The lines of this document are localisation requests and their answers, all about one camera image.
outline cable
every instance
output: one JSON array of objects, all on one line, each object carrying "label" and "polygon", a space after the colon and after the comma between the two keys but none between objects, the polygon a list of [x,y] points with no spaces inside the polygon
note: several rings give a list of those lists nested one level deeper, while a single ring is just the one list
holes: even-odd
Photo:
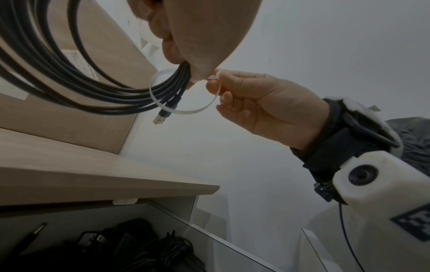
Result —
[{"label": "cable", "polygon": [[342,204],[339,203],[339,217],[340,217],[340,224],[342,225],[342,231],[344,232],[345,240],[348,245],[349,251],[351,251],[351,254],[353,255],[355,261],[357,262],[358,266],[360,267],[361,271],[365,272],[364,268],[361,266],[361,263],[358,261],[357,256],[354,253],[353,248],[351,247],[351,244],[349,243],[348,236],[346,235],[346,229],[344,224],[344,216],[342,214]]},{"label": "cable", "polygon": [[[21,59],[41,74],[65,88],[86,97],[120,106],[100,107],[80,104],[58,93],[22,67],[5,48],[0,47],[0,60],[21,75],[15,77],[0,65],[0,77],[41,99],[82,111],[103,115],[126,115],[157,107],[147,88],[134,89],[107,75],[91,59],[79,35],[77,13],[81,0],[69,0],[67,19],[72,38],[84,59],[110,85],[87,77],[63,55],[52,36],[47,14],[51,0],[4,0],[0,2],[0,36]],[[166,81],[152,87],[158,103],[175,108],[191,78],[188,63],[183,63]]]}]

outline zip tie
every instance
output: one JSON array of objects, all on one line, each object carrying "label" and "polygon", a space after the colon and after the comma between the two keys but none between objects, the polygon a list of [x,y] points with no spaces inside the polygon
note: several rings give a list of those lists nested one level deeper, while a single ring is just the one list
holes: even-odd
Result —
[{"label": "zip tie", "polygon": [[[159,106],[160,108],[162,108],[163,110],[165,110],[165,111],[167,111],[167,112],[170,112],[170,113],[174,113],[174,114],[181,114],[181,115],[189,115],[189,114],[195,114],[195,113],[198,113],[198,112],[202,112],[202,111],[204,111],[205,109],[207,109],[210,105],[212,105],[212,103],[216,100],[216,98],[218,97],[218,95],[219,95],[219,92],[221,91],[221,84],[219,84],[219,88],[218,88],[218,91],[216,92],[216,95],[215,95],[215,97],[213,98],[213,100],[208,104],[208,105],[206,105],[205,107],[203,107],[203,108],[200,108],[200,109],[196,109],[196,110],[192,110],[192,111],[181,111],[181,110],[177,110],[177,109],[173,109],[173,108],[169,108],[169,107],[167,107],[167,106],[165,106],[165,105],[163,105],[163,104],[161,104],[160,103],[160,101],[158,101],[157,100],[157,98],[154,96],[154,94],[152,93],[152,85],[154,84],[154,82],[160,77],[160,76],[162,76],[162,75],[165,75],[165,74],[172,74],[172,73],[174,73],[176,71],[176,69],[166,69],[166,70],[162,70],[162,71],[158,71],[158,72],[156,72],[155,73],[155,75],[153,75],[152,77],[151,77],[151,80],[149,81],[149,95],[151,96],[151,98],[152,98],[152,101],[154,101],[154,103],[157,105],[157,106]],[[218,80],[219,81],[219,71],[216,73],[216,76],[210,76],[209,78],[208,78],[209,80]]]}]

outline tangled cable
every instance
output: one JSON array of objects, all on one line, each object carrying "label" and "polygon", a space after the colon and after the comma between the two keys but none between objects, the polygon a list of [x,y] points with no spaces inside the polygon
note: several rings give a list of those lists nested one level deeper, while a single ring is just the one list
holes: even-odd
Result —
[{"label": "tangled cable", "polygon": [[[148,89],[133,89],[118,82],[107,75],[90,58],[82,43],[77,26],[77,13],[81,0],[69,0],[67,19],[76,47],[95,71],[116,86],[98,82],[76,69],[63,55],[50,31],[47,20],[50,2],[51,0],[1,1],[0,36],[2,39],[20,58],[54,82],[80,95],[104,102],[122,104],[123,106],[90,106],[71,100],[33,76],[3,48],[0,48],[0,60],[31,84],[15,77],[2,65],[0,65],[0,77],[46,101],[96,114],[135,114],[157,107]],[[179,101],[190,78],[189,64],[185,62],[166,81],[153,86],[152,93],[161,104],[167,104],[173,100]]]}]

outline paper sticker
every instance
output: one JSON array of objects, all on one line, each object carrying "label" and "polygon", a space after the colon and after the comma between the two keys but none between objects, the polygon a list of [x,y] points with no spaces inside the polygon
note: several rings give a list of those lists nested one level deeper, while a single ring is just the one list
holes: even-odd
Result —
[{"label": "paper sticker", "polygon": [[[26,81],[19,74],[11,72],[11,71],[10,71],[10,73],[13,74],[15,77],[21,79],[25,83],[30,84],[28,81]],[[28,93],[26,91],[23,91],[18,87],[15,87],[13,84],[10,84],[9,82],[4,80],[3,78],[0,78],[0,94],[8,95],[8,96],[18,98],[21,100],[25,100],[28,96]]]},{"label": "paper sticker", "polygon": [[63,52],[64,56],[84,75],[99,81],[94,69],[88,64],[78,50],[62,49],[61,52]]}]

